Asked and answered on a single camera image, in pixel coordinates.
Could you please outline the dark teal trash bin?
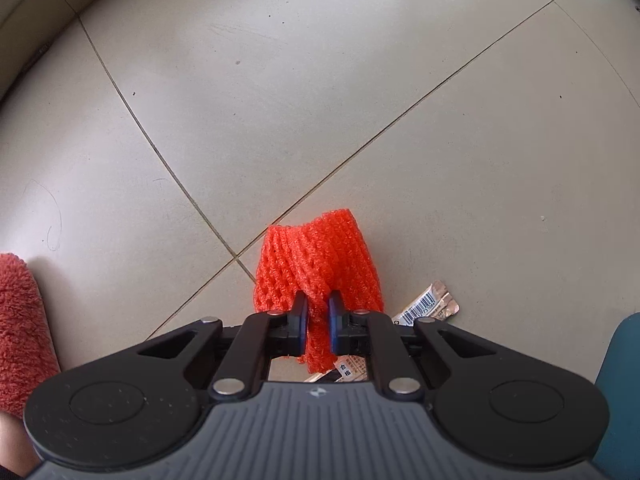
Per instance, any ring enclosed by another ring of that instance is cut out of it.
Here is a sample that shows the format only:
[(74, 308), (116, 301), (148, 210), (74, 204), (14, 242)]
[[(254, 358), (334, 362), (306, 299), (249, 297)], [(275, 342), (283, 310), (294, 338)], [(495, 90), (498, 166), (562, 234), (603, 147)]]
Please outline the dark teal trash bin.
[(635, 313), (617, 326), (596, 381), (608, 401), (610, 421), (593, 461), (611, 479), (640, 476), (639, 323)]

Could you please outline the orange foam fruit net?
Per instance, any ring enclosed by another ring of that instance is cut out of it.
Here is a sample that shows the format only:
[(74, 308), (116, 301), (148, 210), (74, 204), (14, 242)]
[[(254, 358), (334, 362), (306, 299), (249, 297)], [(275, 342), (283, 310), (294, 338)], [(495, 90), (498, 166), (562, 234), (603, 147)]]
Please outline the orange foam fruit net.
[(384, 310), (378, 271), (352, 212), (337, 209), (299, 226), (270, 226), (255, 273), (254, 310), (288, 311), (296, 292), (307, 296), (307, 338), (300, 360), (311, 374), (326, 372), (336, 360), (329, 329), (334, 290), (346, 310)]

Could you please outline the barcode foil wrapper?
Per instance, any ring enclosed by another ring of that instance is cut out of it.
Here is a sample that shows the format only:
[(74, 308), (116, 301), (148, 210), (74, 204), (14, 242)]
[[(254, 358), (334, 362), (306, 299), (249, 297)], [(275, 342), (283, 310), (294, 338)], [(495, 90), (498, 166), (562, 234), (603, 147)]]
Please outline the barcode foil wrapper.
[[(434, 281), (404, 310), (393, 316), (392, 321), (399, 326), (411, 326), (418, 318), (447, 321), (459, 311), (460, 306), (447, 286), (441, 281)], [(362, 356), (339, 356), (332, 370), (313, 374), (305, 382), (362, 382), (367, 379), (367, 364)]]

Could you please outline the red fuzzy slipper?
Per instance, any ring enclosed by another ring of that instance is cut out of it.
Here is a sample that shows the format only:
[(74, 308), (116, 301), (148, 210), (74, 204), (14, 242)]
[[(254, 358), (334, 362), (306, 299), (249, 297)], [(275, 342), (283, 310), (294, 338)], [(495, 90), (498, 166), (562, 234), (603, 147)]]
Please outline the red fuzzy slipper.
[(0, 344), (1, 411), (22, 418), (35, 388), (61, 369), (37, 282), (13, 254), (1, 255)]

